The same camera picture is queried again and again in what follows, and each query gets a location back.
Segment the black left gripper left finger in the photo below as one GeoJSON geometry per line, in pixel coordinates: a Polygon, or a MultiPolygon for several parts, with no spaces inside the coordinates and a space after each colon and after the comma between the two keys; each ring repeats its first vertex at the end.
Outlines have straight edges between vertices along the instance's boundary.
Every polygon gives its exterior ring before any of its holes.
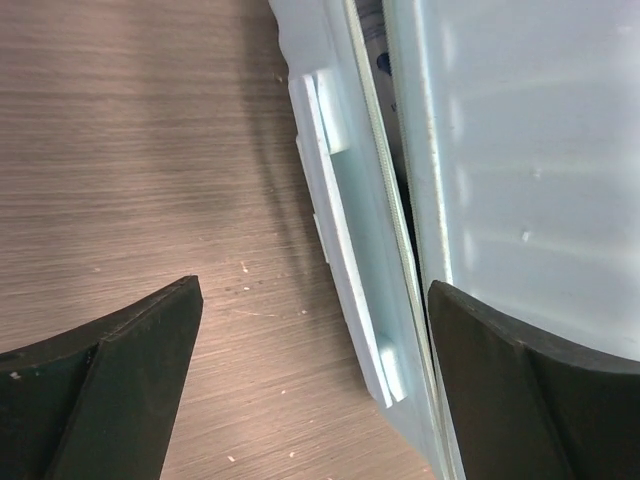
{"type": "Polygon", "coordinates": [[[2,478],[159,478],[202,311],[199,280],[185,276],[2,353],[2,478]]]}

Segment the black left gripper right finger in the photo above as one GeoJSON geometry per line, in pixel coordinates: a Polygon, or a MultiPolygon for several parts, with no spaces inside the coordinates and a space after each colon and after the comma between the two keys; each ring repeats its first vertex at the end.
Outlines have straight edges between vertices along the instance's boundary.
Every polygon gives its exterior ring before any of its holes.
{"type": "Polygon", "coordinates": [[[432,338],[469,479],[636,479],[639,364],[428,291],[432,338]]]}

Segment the mint green suitcase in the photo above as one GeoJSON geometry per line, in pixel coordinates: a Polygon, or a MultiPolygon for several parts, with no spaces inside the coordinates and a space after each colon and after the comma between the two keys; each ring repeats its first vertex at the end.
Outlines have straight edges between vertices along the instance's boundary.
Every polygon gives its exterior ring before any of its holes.
{"type": "Polygon", "coordinates": [[[464,473],[431,284],[639,364],[635,1],[274,1],[314,220],[365,384],[464,473]]]}

